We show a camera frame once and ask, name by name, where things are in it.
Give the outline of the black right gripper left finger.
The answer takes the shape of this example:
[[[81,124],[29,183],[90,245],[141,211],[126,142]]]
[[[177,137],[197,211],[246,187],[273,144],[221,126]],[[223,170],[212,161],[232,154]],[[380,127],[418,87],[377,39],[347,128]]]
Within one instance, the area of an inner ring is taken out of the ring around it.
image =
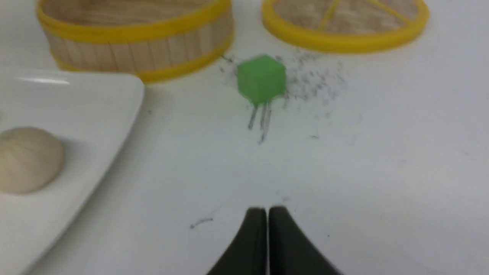
[[[267,211],[246,211],[233,241],[208,272],[209,275],[265,275],[267,272]]]

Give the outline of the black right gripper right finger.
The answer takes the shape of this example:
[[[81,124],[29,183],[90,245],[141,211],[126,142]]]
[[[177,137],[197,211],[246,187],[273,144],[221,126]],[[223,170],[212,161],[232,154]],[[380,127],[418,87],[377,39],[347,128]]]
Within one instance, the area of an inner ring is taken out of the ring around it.
[[[288,209],[269,209],[269,269],[271,275],[340,275],[295,223]]]

